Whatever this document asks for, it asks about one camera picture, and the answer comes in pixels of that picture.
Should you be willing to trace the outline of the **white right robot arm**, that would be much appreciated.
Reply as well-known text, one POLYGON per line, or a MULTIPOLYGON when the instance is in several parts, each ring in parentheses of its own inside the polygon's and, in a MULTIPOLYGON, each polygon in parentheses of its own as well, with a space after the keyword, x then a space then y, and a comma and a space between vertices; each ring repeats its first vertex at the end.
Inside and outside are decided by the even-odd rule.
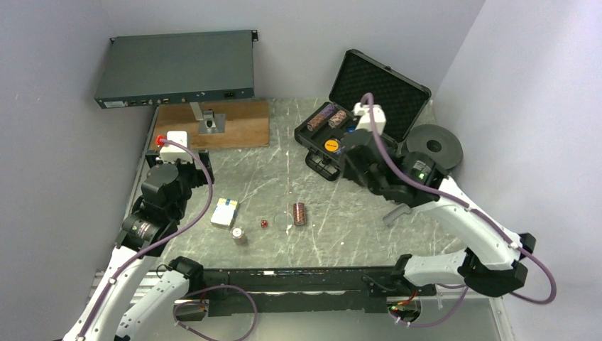
POLYGON ((448 284, 500 297, 525 285, 528 269, 522 261, 533 252, 536 239, 512 232, 482 212, 429 153, 397 152, 365 129, 348 133, 341 149, 338 162, 345 178, 435 219, 466 245, 450 254, 400 255, 391 274, 395 292, 407 295, 423 286, 448 284))

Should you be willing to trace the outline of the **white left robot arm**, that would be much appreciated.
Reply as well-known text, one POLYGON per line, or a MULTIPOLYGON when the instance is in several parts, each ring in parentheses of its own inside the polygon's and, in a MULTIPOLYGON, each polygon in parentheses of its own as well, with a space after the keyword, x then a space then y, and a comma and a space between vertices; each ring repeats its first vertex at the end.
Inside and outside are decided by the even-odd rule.
POLYGON ((140 184, 141 194, 121 224, 101 281, 64 340, 140 340, 161 309, 203 291, 203 266, 179 256, 142 299, 131 302, 167 243, 207 212, 203 208, 189 224, 180 226, 193 189, 211 189, 214 184, 206 151, 149 150, 145 158, 149 169, 140 184))

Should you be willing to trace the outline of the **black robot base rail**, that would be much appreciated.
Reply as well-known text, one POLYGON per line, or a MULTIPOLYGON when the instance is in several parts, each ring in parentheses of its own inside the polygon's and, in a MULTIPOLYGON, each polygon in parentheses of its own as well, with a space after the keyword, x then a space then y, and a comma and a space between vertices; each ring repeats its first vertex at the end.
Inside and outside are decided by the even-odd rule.
POLYGON ((362 310, 385 313, 397 298, 435 296, 434 285, 414 287, 392 266, 205 269, 185 284, 185 300, 201 298, 211 317, 235 313, 362 310))

